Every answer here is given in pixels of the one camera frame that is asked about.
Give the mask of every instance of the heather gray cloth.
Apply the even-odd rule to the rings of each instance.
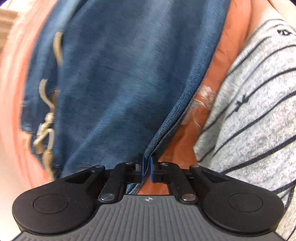
[[[274,191],[277,232],[296,240],[296,32],[283,20],[258,28],[235,60],[194,146],[201,164]]]

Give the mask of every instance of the bolt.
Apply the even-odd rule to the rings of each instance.
[[[194,194],[191,194],[191,193],[186,193],[186,194],[182,195],[182,199],[184,201],[190,202],[190,201],[194,201],[196,199],[196,196]]]
[[[101,199],[103,201],[112,201],[114,198],[115,198],[115,196],[112,193],[103,193],[103,194],[101,194]]]

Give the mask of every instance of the orange cloth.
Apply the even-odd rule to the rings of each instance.
[[[25,186],[34,188],[48,182],[48,175],[29,150],[30,135],[20,131],[21,103],[34,44],[57,0],[28,1],[19,13],[2,52],[0,67],[0,135],[8,160]]]
[[[189,169],[190,165],[197,163],[193,146],[202,132],[228,70],[244,46],[250,18],[250,0],[231,1],[222,37],[210,68],[181,126],[159,161],[173,162],[183,169]],[[166,184],[152,183],[149,179],[139,194],[164,195],[168,194],[168,188]]]

